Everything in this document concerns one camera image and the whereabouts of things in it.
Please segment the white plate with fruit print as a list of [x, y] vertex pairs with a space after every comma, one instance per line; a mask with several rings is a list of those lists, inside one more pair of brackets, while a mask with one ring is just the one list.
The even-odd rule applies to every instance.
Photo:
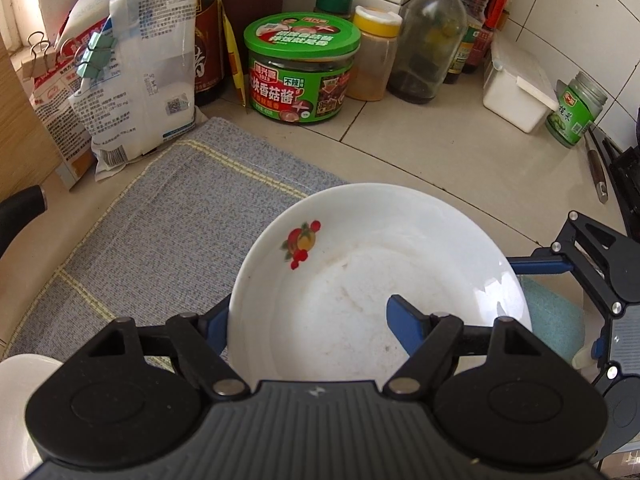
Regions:
[[470, 325], [530, 321], [506, 257], [461, 211], [412, 188], [341, 185], [282, 212], [250, 248], [231, 294], [230, 364], [251, 386], [382, 384], [408, 356], [386, 321], [394, 295]]

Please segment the white ceramic bowl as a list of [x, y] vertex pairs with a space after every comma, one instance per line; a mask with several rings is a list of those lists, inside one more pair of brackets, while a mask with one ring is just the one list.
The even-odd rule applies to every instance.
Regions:
[[0, 365], [0, 477], [26, 478], [41, 464], [25, 422], [32, 394], [62, 365], [38, 354], [11, 356]]

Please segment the teal cloth under mat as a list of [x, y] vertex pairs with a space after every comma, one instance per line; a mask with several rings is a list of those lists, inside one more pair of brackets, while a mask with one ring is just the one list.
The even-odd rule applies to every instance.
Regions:
[[571, 363], [585, 342], [584, 310], [524, 275], [518, 280], [527, 301], [532, 332]]

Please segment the grey checked dish mat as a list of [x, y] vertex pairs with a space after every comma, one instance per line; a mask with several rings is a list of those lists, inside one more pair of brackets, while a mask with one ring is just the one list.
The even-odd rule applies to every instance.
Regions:
[[65, 360], [118, 316], [209, 309], [272, 219], [342, 180], [334, 140], [215, 117], [114, 178], [52, 188], [1, 260], [2, 356]]

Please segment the green label glass jar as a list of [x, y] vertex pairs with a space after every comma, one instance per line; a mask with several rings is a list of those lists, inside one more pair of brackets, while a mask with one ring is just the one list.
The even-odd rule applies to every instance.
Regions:
[[559, 107], [544, 122], [551, 135], [566, 148], [574, 148], [593, 124], [608, 100], [606, 91], [584, 72], [568, 84], [558, 81]]

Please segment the white plastic seasoning box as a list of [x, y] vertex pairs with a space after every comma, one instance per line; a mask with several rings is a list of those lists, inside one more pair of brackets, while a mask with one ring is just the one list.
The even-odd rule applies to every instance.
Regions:
[[538, 60], [502, 32], [490, 45], [483, 76], [483, 105], [524, 133], [532, 133], [558, 98]]

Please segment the dark soy sauce bottle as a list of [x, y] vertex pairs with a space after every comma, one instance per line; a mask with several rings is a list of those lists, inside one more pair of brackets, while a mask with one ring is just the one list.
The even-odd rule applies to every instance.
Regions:
[[198, 0], [194, 48], [195, 104], [204, 106], [224, 92], [228, 81], [222, 0]]

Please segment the bamboo cutting board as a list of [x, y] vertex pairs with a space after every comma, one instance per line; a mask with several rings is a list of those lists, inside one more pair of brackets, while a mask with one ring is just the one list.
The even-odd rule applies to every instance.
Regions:
[[46, 180], [61, 157], [27, 99], [4, 42], [0, 84], [0, 195], [5, 200]]

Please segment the white plastic bag with clip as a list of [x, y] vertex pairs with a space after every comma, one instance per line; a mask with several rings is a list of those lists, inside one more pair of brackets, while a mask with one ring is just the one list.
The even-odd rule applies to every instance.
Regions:
[[68, 102], [104, 180], [195, 124], [198, 0], [110, 0]]

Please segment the oil bottle green label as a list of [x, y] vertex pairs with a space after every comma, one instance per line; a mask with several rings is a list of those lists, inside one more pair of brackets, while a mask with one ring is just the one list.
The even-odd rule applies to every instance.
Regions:
[[477, 40], [477, 36], [485, 23], [485, 9], [489, 1], [490, 0], [461, 0], [466, 12], [466, 31], [449, 65], [444, 80], [445, 84], [454, 84], [462, 73], [463, 66], [468, 60], [475, 40]]

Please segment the clear glass bottle red cap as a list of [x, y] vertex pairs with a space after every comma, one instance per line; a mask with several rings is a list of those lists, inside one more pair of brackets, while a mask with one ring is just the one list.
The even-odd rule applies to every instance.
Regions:
[[461, 0], [410, 0], [401, 13], [398, 47], [387, 90], [426, 104], [444, 83], [466, 31]]

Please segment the yellow packet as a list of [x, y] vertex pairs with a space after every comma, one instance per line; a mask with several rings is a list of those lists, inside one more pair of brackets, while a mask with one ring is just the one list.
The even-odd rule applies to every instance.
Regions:
[[226, 11], [222, 11], [222, 24], [224, 25], [224, 39], [226, 40], [232, 82], [242, 107], [246, 107], [247, 97], [239, 48], [236, 44], [233, 28]]

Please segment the green lid mushroom sauce jar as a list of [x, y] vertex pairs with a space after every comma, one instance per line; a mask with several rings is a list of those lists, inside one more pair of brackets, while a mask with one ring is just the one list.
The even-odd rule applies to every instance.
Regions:
[[248, 102], [267, 118], [311, 125], [337, 115], [346, 98], [360, 30], [338, 16], [273, 14], [243, 32]]

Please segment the yellow lid spice jar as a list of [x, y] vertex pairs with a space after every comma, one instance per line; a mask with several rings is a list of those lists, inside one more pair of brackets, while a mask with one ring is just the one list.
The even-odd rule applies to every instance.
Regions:
[[392, 11], [356, 6], [352, 24], [361, 38], [347, 95], [358, 101], [382, 100], [395, 61], [402, 17]]

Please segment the red white paper bag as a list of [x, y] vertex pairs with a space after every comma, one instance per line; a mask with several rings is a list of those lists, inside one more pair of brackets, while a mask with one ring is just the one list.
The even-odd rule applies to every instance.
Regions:
[[47, 129], [62, 162], [56, 174], [72, 188], [94, 162], [90, 134], [68, 98], [80, 87], [76, 58], [85, 50], [92, 34], [104, 25], [110, 0], [78, 0], [67, 15], [55, 44], [55, 63], [35, 79], [30, 102]]

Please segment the green cap small jar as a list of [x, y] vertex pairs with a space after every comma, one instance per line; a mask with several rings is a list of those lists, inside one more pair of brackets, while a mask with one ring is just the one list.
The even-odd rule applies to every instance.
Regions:
[[316, 0], [314, 12], [332, 14], [345, 20], [352, 18], [352, 3], [354, 0]]

